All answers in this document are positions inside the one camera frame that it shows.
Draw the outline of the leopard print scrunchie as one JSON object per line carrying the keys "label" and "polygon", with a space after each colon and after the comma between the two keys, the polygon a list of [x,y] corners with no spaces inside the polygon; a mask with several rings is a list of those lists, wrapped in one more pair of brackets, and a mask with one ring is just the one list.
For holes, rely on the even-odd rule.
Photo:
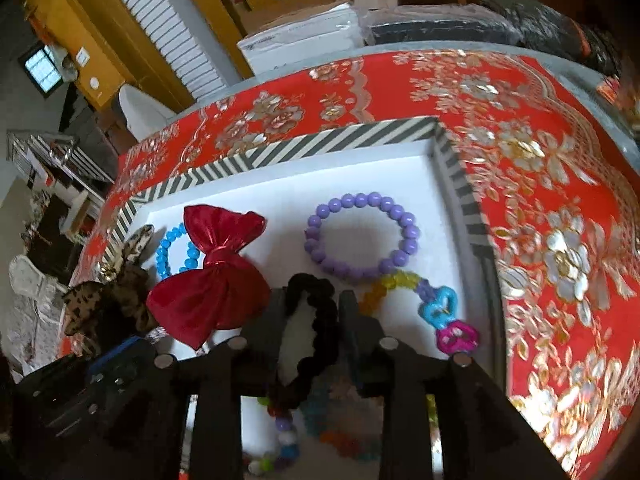
{"label": "leopard print scrunchie", "polygon": [[95,358],[157,328],[146,306],[149,273],[140,264],[153,235],[150,224],[137,229],[122,246],[112,278],[105,283],[83,282],[62,296],[67,318],[64,334],[76,340],[78,356]]}

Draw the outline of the red satin bow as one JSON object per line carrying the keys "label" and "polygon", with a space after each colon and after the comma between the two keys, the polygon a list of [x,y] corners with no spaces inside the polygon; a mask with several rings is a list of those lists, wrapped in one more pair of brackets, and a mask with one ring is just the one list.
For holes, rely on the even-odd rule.
{"label": "red satin bow", "polygon": [[212,333],[240,328],[268,306],[269,284],[240,255],[262,235],[267,221],[254,211],[194,205],[184,208],[183,224],[204,255],[203,265],[156,284],[146,306],[172,338],[196,350]]}

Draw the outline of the white ornate chair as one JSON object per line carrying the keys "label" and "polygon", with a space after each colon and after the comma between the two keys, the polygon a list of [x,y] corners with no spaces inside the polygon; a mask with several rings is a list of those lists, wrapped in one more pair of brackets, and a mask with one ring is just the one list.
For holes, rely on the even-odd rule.
{"label": "white ornate chair", "polygon": [[56,305],[68,291],[54,276],[42,273],[26,255],[14,257],[9,264],[9,281],[18,296],[24,296],[35,307],[40,321],[53,324],[58,329],[56,339],[60,340],[64,325],[64,308]]}

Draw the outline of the striped white tray box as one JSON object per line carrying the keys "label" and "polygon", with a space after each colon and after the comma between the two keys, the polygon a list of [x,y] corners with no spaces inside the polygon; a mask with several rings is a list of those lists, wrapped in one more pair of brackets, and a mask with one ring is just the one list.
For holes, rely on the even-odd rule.
{"label": "striped white tray box", "polygon": [[374,190],[416,215],[419,248],[408,265],[457,291],[459,313],[480,331],[477,367],[504,388],[504,300],[488,225],[434,117],[326,130],[217,159],[132,196],[112,239],[121,242],[146,220],[163,229],[198,202],[254,209],[267,227],[250,255],[270,280],[329,269],[355,287],[400,251],[404,237],[397,220],[363,203]]}

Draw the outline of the red floral tablecloth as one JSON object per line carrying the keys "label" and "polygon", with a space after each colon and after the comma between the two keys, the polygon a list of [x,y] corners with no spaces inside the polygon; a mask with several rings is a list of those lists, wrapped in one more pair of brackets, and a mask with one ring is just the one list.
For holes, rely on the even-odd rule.
{"label": "red floral tablecloth", "polygon": [[569,62],[435,48],[354,55],[249,81],[122,155],[75,281],[94,278],[126,201],[226,157],[424,116],[445,128],[497,261],[506,390],[568,474],[592,479],[639,396],[639,177]]}

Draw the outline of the black plastic bag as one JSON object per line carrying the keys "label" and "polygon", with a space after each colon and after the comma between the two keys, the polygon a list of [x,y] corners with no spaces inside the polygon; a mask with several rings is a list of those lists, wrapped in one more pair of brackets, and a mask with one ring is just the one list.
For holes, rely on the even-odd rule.
{"label": "black plastic bag", "polygon": [[518,29],[527,49],[567,58],[606,76],[620,74],[620,48],[608,32],[579,24],[538,0],[480,0],[480,4]]}

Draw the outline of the white cardboard box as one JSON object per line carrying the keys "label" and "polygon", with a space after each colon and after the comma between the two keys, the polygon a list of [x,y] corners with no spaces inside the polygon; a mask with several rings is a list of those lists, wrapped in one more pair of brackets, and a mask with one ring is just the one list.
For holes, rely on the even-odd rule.
{"label": "white cardboard box", "polygon": [[362,48],[359,16],[347,1],[311,6],[281,16],[237,44],[259,75],[317,56]]}

